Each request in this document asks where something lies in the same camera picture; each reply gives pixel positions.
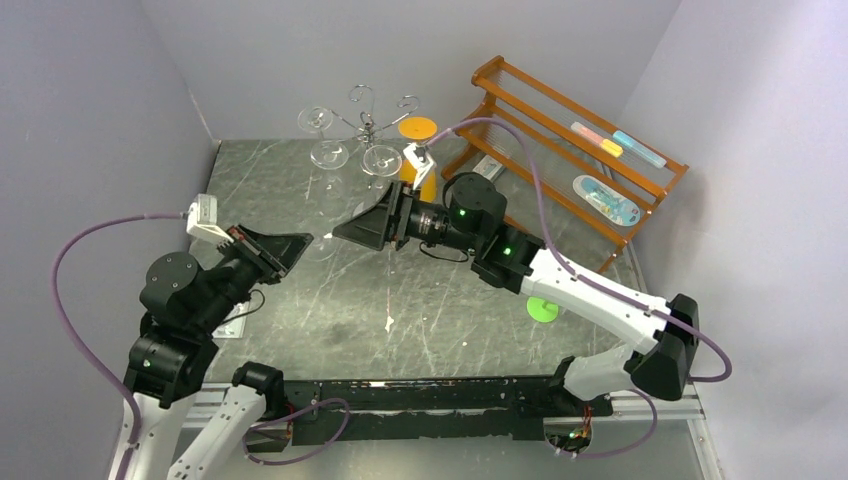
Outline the clear wine glass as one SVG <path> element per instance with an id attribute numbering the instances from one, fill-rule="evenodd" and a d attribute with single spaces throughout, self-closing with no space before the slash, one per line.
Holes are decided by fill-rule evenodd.
<path id="1" fill-rule="evenodd" d="M 310 134 L 323 137 L 334 120 L 331 110 L 321 106 L 306 107 L 300 111 L 297 117 L 299 128 Z"/>

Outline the clear glass front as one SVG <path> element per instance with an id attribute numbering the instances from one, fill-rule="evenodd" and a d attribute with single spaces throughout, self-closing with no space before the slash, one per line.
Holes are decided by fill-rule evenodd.
<path id="1" fill-rule="evenodd" d="M 403 164 L 401 154 L 387 145 L 373 145 L 363 154 L 361 169 L 368 176 L 368 189 L 377 193 L 389 185 Z"/>

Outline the orange plastic goblet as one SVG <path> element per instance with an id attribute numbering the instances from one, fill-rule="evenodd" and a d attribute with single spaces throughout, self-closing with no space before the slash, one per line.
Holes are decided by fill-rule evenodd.
<path id="1" fill-rule="evenodd" d="M 402 120 L 398 130 L 409 140 L 401 150 L 399 179 L 410 184 L 421 200 L 433 202 L 437 194 L 436 162 L 426 143 L 438 132 L 437 124 L 429 118 L 413 116 Z"/>

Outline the green plastic goblet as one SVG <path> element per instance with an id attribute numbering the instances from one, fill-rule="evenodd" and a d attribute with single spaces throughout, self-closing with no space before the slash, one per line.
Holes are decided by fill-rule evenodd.
<path id="1" fill-rule="evenodd" d="M 528 315 L 539 323 L 551 323 L 559 316 L 559 306 L 540 297 L 529 297 L 526 310 Z"/>

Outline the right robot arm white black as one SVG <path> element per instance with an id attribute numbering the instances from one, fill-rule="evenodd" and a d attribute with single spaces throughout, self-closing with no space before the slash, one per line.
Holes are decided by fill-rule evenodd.
<path id="1" fill-rule="evenodd" d="M 680 399 L 698 346 L 696 302 L 683 294 L 670 301 L 651 296 L 556 258 L 542 239 L 505 222 L 506 206 L 494 184 L 477 173 L 451 180 L 445 205 L 420 200 L 394 181 L 375 205 L 335 226 L 332 235 L 376 251 L 416 239 L 466 253 L 484 283 L 548 301 L 614 334 L 621 347 L 559 367 L 549 399 L 561 414 L 619 390 Z"/>

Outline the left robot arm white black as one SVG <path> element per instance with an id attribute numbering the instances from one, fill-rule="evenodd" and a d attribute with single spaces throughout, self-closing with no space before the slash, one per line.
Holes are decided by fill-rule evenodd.
<path id="1" fill-rule="evenodd" d="M 220 416 L 195 444 L 173 457 L 180 432 L 219 347 L 214 331 L 258 284 L 279 283 L 314 238 L 229 227 L 220 260 L 205 269 L 187 252 L 165 254 L 146 273 L 140 336 L 131 346 L 123 384 L 131 394 L 110 467 L 112 479 L 201 479 L 215 457 L 234 449 L 253 422 L 288 406 L 283 373 L 248 362 L 236 370 Z"/>

